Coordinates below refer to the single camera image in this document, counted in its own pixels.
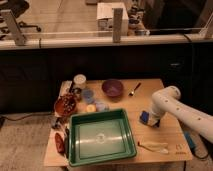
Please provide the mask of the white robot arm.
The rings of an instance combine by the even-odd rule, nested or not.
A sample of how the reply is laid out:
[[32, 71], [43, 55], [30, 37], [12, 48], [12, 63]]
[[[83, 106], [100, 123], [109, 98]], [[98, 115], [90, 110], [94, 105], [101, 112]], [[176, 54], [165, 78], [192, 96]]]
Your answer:
[[166, 112], [213, 143], [213, 116], [179, 101], [181, 92], [176, 86], [168, 86], [152, 94], [148, 112], [148, 125], [154, 126]]

